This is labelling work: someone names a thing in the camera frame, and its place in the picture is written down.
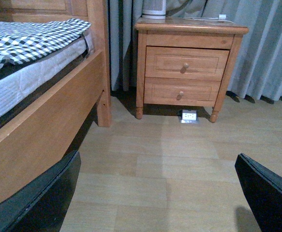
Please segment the nightstand top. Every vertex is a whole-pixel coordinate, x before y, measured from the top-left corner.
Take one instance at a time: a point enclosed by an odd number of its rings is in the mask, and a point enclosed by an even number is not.
[[[166,19],[139,18],[136,22],[135,28],[137,30],[181,31],[240,35],[246,34],[249,31],[247,27],[231,22],[204,22],[175,17],[167,17]]]

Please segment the drawer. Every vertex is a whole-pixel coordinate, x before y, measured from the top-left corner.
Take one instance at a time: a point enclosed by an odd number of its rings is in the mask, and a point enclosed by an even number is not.
[[[230,49],[233,34],[148,31],[147,46]]]
[[[177,47],[146,50],[146,77],[220,81],[229,51]]]
[[[144,103],[214,106],[218,81],[145,78]]]

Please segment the small fan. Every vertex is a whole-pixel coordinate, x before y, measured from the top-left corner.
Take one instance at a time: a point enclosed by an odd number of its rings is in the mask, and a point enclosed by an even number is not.
[[[166,0],[143,0],[143,18],[165,19]]]

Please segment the wooden bed frame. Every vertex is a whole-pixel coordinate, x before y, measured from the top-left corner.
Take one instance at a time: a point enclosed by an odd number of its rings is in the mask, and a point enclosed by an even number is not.
[[[95,53],[0,129],[0,202],[65,154],[92,107],[111,123],[107,18],[104,0],[0,0],[0,21],[92,23]]]

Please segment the bed leg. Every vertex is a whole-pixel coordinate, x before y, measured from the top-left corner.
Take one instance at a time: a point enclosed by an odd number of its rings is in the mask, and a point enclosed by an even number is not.
[[[109,127],[111,125],[111,98],[104,90],[97,102],[98,126]]]

